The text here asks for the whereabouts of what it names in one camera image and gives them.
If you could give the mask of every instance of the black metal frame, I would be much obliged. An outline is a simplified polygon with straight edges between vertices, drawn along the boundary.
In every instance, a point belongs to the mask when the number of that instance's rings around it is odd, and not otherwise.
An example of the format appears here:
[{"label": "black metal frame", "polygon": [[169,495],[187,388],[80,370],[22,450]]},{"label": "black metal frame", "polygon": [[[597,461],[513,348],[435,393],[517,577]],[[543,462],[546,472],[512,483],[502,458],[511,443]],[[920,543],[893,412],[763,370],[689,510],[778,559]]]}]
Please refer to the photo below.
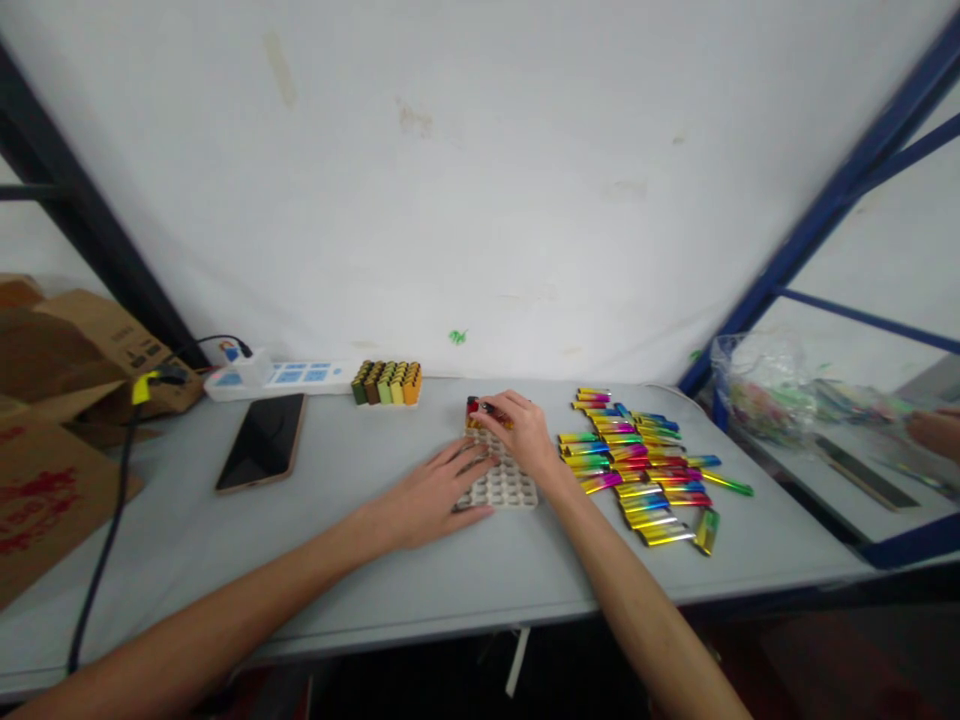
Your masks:
[{"label": "black metal frame", "polygon": [[[193,344],[180,314],[2,43],[0,154],[25,183],[0,187],[0,201],[38,202],[117,301],[151,333],[171,348]],[[209,364],[198,348],[181,357],[195,368]]]}]

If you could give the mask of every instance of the hand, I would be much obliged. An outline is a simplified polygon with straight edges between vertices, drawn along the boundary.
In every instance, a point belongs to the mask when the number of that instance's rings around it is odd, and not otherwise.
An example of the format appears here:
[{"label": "hand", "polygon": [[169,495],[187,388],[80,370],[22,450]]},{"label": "hand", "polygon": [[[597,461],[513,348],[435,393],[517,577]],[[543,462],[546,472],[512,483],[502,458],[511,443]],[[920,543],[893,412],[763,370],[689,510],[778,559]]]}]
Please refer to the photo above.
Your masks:
[{"label": "hand", "polygon": [[462,438],[401,480],[357,514],[367,531],[381,538],[383,550],[411,550],[463,530],[493,514],[492,507],[468,508],[453,512],[453,506],[467,488],[500,462],[488,457],[464,468],[487,451],[486,445],[472,445]]},{"label": "hand", "polygon": [[953,413],[915,412],[907,420],[907,432],[928,450],[960,463],[960,418]]},{"label": "hand", "polygon": [[485,412],[470,415],[503,441],[527,475],[543,483],[556,475],[558,466],[566,467],[557,454],[557,446],[547,431],[547,420],[539,406],[514,390],[484,397],[480,401],[490,403],[513,421],[513,430],[507,430]]}]

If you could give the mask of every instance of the right hand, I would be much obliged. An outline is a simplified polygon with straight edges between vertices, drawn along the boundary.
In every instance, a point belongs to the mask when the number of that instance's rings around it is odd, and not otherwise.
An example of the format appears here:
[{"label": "right hand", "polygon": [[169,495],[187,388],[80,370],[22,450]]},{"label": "right hand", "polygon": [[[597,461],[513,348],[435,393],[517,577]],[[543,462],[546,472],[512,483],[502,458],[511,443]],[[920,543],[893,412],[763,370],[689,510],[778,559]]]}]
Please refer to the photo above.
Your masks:
[{"label": "right hand", "polygon": [[483,411],[471,413],[470,417],[500,438],[523,471],[537,483],[556,476],[558,466],[566,467],[550,438],[547,420],[539,406],[514,390],[483,397],[480,401],[490,403],[509,417],[513,421],[513,430],[507,430]]}]

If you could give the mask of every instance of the clear plastic bag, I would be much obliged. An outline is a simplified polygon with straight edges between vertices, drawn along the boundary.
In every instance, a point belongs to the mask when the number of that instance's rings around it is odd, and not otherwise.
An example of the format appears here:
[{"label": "clear plastic bag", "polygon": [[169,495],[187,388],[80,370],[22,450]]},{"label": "clear plastic bag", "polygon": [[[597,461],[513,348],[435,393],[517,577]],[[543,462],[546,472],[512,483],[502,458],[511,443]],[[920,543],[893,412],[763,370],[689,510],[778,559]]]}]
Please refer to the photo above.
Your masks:
[{"label": "clear plastic bag", "polygon": [[739,426],[780,445],[801,445],[817,413],[803,346],[785,331],[718,335],[710,362],[720,401]]}]

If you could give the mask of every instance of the gray table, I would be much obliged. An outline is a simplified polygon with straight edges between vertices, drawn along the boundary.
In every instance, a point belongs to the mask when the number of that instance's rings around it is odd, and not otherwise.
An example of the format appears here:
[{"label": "gray table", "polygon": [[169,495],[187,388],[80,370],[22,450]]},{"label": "gray table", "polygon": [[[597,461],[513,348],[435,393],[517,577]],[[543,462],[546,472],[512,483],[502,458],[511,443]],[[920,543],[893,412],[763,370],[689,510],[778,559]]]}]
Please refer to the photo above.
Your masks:
[{"label": "gray table", "polygon": [[[433,380],[420,407],[357,408],[313,397],[294,474],[234,495],[213,493],[247,403],[204,401],[164,421],[138,446],[146,481],[131,502],[100,587],[84,645],[99,657],[158,620],[330,527],[428,454],[461,435],[467,395],[512,386],[539,403],[553,432],[589,429],[570,409],[572,382]],[[873,570],[802,510],[699,411],[659,388],[613,386],[635,410],[681,425],[691,453],[719,455],[756,497],[712,489],[722,516],[714,556],[687,543],[646,549],[609,493],[597,505],[677,603],[858,579]],[[94,533],[0,615],[0,695],[63,677],[73,625],[106,529]],[[415,552],[382,558],[281,628],[256,659],[347,653],[595,612],[576,556],[545,502],[504,510]]]}]

